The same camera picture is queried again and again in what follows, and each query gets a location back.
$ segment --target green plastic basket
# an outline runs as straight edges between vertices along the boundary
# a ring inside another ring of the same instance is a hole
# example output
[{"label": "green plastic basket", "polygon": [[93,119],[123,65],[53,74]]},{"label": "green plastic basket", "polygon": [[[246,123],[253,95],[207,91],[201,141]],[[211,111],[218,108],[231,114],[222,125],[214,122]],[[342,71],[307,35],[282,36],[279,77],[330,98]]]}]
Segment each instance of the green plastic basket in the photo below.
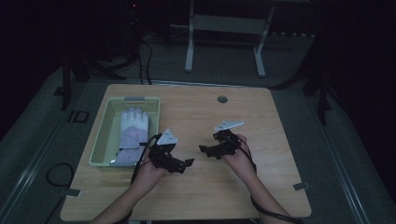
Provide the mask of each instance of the green plastic basket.
[{"label": "green plastic basket", "polygon": [[160,98],[157,97],[120,97],[110,98],[106,103],[105,112],[99,126],[99,131],[93,144],[90,165],[101,170],[130,170],[131,166],[111,166],[111,161],[117,158],[120,143],[120,114],[130,107],[141,108],[148,112],[148,137],[158,133],[160,125]]}]

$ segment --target dark background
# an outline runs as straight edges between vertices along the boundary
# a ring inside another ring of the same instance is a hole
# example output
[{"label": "dark background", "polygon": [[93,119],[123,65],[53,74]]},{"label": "dark background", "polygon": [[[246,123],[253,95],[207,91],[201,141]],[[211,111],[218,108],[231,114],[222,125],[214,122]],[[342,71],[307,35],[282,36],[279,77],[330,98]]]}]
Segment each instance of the dark background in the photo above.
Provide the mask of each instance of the dark background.
[{"label": "dark background", "polygon": [[[134,15],[165,39],[169,24],[188,24],[189,1],[144,2],[135,1],[138,8],[134,8]],[[238,16],[262,14],[248,10],[259,1],[227,1],[227,7],[220,5],[224,1],[197,2],[196,10],[208,14],[213,10]],[[131,2],[20,0],[0,4],[0,138],[45,79],[61,66],[67,52],[78,49],[93,59],[111,60],[111,56],[127,55],[131,50],[121,44],[132,39],[125,35]],[[395,200],[395,3],[367,0],[276,5],[271,32],[317,36],[304,63],[315,67],[326,62],[331,71],[329,82]]]}]

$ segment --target forearm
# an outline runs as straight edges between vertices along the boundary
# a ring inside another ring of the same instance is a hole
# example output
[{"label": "forearm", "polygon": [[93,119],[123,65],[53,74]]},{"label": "forearm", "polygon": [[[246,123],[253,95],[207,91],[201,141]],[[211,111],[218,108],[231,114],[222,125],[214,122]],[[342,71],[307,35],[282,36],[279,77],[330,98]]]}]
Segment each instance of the forearm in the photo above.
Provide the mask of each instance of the forearm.
[{"label": "forearm", "polygon": [[[256,175],[254,175],[249,179],[243,179],[243,181],[247,186],[247,189],[250,192],[251,197],[260,208],[283,216],[287,216],[287,217],[290,216],[290,214],[277,202],[277,200],[273,197],[271,192],[268,191],[267,187],[264,186],[264,184],[260,181],[260,179]],[[259,215],[264,223],[268,223],[268,224],[289,223],[287,221],[275,217],[267,216],[260,212]]]},{"label": "forearm", "polygon": [[115,223],[126,217],[133,209],[134,206],[146,195],[147,193],[137,186],[130,186],[125,190],[120,197],[109,205],[101,214],[99,214],[92,224],[99,223]]}]

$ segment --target gray carpet floor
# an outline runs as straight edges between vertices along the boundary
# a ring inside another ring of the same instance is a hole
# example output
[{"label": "gray carpet floor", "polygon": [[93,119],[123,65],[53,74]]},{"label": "gray carpet floor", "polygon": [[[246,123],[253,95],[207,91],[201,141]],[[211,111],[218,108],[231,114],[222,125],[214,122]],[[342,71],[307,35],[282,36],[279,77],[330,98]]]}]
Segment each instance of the gray carpet floor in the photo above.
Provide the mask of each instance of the gray carpet floor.
[{"label": "gray carpet floor", "polygon": [[[177,35],[170,42],[162,42],[155,35],[147,37],[152,47],[149,73],[154,84],[237,85],[268,87],[292,77],[300,65],[312,38],[286,38],[271,35],[262,54],[267,76],[256,74],[251,46],[235,46],[198,39],[195,45],[192,72],[184,72],[186,39]],[[149,60],[149,48],[142,46],[142,61]],[[135,64],[117,71],[124,81],[109,79],[92,72],[88,83],[72,82],[72,102],[61,111],[62,98],[54,96],[62,85],[62,72],[57,71],[44,83],[41,91],[1,142],[0,187],[2,223],[45,223],[59,202],[62,187],[53,187],[46,173],[59,162],[69,162],[76,169],[80,155],[91,131],[97,109],[106,87],[111,83],[139,83],[139,69]],[[316,116],[317,96],[302,94],[304,81],[283,91],[272,91],[290,148],[302,180],[311,187],[306,190],[312,215],[304,223],[395,223],[395,204],[388,196],[364,146],[345,111],[329,97],[332,110],[326,112],[326,126]],[[68,122],[72,112],[87,111],[86,123]],[[37,155],[36,173],[29,179],[28,188],[8,201],[29,162]],[[359,196],[367,221],[361,221],[351,209],[344,176],[337,172],[334,157],[343,164],[356,195]],[[68,170],[59,167],[51,179],[67,183]],[[49,218],[49,223],[64,223],[60,217],[62,203]],[[245,220],[194,221],[180,223],[247,223]]]}]

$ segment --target white metal stand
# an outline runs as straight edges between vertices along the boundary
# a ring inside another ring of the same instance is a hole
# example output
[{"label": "white metal stand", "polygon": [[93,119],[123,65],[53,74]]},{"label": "white metal stand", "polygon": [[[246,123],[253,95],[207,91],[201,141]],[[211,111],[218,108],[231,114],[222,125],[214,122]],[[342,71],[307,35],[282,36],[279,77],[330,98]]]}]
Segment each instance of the white metal stand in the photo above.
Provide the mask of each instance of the white metal stand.
[{"label": "white metal stand", "polygon": [[271,7],[266,20],[218,17],[194,14],[194,1],[190,4],[190,26],[189,26],[189,45],[185,71],[192,71],[192,60],[194,55],[194,30],[208,30],[220,32],[233,32],[242,34],[261,35],[260,43],[253,49],[259,77],[265,77],[264,65],[262,62],[262,48],[265,37],[268,35],[271,20],[274,16],[275,7]]}]

